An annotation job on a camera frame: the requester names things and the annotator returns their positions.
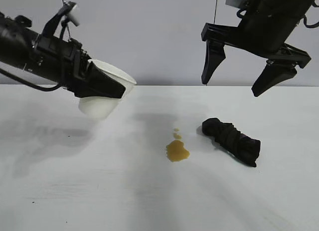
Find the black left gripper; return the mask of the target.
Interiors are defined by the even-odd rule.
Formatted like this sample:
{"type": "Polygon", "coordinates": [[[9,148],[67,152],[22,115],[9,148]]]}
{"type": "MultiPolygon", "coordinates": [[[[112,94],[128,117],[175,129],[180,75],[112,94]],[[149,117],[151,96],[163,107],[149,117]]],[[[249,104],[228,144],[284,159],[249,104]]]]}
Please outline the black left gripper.
{"type": "Polygon", "coordinates": [[[109,77],[82,49],[75,39],[63,41],[55,36],[40,36],[34,47],[37,58],[32,73],[56,82],[55,86],[43,87],[30,83],[29,86],[40,91],[54,91],[66,88],[74,91],[76,97],[122,98],[125,86],[109,77]]]}

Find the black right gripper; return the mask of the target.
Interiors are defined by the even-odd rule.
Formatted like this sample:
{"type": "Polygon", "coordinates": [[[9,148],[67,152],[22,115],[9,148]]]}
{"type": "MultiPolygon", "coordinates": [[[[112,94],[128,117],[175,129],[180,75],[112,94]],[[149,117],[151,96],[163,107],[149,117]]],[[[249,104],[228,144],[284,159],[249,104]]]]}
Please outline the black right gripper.
{"type": "MultiPolygon", "coordinates": [[[[304,68],[310,61],[307,52],[286,44],[286,40],[306,10],[293,9],[292,2],[271,7],[265,1],[249,1],[238,10],[238,26],[206,23],[201,38],[206,42],[206,55],[201,81],[207,85],[214,71],[226,58],[224,46],[232,46],[269,60],[297,64],[304,68]]],[[[266,65],[253,84],[255,97],[297,74],[293,65],[266,65]]]]}

